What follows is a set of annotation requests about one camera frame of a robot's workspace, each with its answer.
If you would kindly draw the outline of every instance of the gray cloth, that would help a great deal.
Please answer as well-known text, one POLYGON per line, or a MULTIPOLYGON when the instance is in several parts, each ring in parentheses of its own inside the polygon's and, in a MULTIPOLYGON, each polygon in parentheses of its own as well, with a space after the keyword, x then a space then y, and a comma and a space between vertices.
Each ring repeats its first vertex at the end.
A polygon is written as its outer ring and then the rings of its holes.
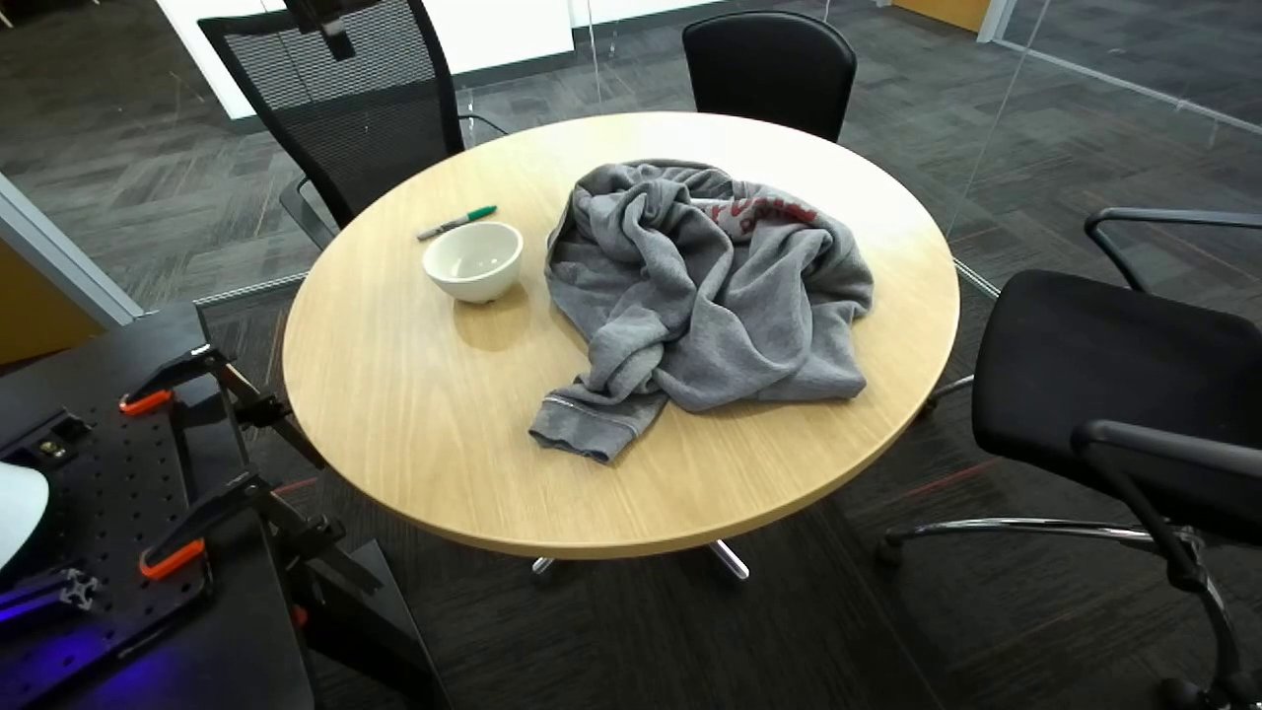
POLYGON ((872 271, 840 221, 709 167, 592 171, 548 244, 548 293, 592 372, 531 436, 618 457, 664 411, 853 397, 872 271))

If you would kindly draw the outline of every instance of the desk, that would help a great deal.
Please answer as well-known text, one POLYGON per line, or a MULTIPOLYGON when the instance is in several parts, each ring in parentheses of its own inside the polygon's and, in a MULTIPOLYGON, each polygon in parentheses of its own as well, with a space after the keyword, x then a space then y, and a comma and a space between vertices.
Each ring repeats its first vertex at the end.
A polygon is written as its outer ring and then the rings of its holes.
MULTIPOLYGON (((195 306, 147 314, 99 344, 0 378, 0 436, 51 411, 115 414, 121 392, 207 344, 195 306)), ((195 424, 188 492, 213 492, 246 469, 228 423, 195 424)), ((54 706, 316 706, 309 656, 288 615, 272 548, 251 518, 213 536, 213 593, 170 635, 54 693, 54 706)))
POLYGON ((487 143, 360 214, 291 302, 283 381, 333 469, 385 510, 492 553, 618 559, 763 527, 864 472, 935 392, 956 322, 939 223, 872 160, 748 118, 606 114, 487 143), (577 179, 632 156, 709 160, 856 233, 874 271, 874 306, 856 322, 860 397, 668 407, 615 464, 530 436, 543 396, 586 372, 543 288, 548 233, 577 179), (460 306, 422 275, 413 238, 487 200, 523 233, 523 275, 460 306))

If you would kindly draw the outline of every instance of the chair backrest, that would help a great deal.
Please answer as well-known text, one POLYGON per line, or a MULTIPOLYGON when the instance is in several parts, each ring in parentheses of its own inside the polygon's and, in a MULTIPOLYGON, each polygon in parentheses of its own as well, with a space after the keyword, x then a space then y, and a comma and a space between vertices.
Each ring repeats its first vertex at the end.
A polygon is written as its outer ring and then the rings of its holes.
POLYGON ((856 52, 798 13, 728 13, 682 26, 697 112, 746 114, 835 143, 856 52))
POLYGON ((377 0, 324 31, 301 31, 291 13, 200 21, 200 31, 339 223, 460 151, 422 0, 377 0))

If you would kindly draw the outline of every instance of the wooden tabletop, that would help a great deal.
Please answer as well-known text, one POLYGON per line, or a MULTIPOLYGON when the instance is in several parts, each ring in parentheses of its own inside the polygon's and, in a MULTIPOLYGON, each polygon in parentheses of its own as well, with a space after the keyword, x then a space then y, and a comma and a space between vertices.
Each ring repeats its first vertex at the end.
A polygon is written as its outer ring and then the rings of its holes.
POLYGON ((402 518, 513 556, 615 559, 763 527, 864 472, 935 392, 960 322, 931 214, 835 143, 718 114, 602 114, 467 151, 347 223, 309 271, 283 331, 283 381, 318 453, 402 518), (543 288, 548 233, 592 167, 709 160, 840 218, 874 275, 853 401, 664 418, 615 460, 543 448, 536 407, 586 372, 543 288), (530 250, 498 302, 455 302, 413 238, 500 206, 530 250))

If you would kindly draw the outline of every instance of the chair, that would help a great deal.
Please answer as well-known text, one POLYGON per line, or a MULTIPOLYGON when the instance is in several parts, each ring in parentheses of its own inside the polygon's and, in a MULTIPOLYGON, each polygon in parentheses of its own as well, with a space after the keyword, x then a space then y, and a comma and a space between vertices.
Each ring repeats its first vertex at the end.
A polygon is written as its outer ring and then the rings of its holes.
POLYGON ((974 436, 982 448, 1120 497, 1141 523, 1061 518, 970 518, 887 527, 878 556, 918 536, 1056 531, 1158 553, 1169 578, 1199 594, 1213 628, 1212 686, 1164 682, 1174 706, 1252 706, 1221 593, 1203 536, 1262 545, 1262 331, 1225 310, 1150 297, 1110 223, 1262 229, 1262 214, 1106 208, 1083 233, 1129 288, 1022 271, 982 331, 974 436))
MULTIPOLYGON (((375 0, 318 31, 291 13, 200 21, 200 31, 335 223, 467 144, 422 0, 375 0)), ((301 188, 288 185, 280 206, 327 244, 335 229, 301 188)))
POLYGON ((697 112, 746 114, 835 143, 856 52, 798 13, 728 13, 682 26, 697 112))

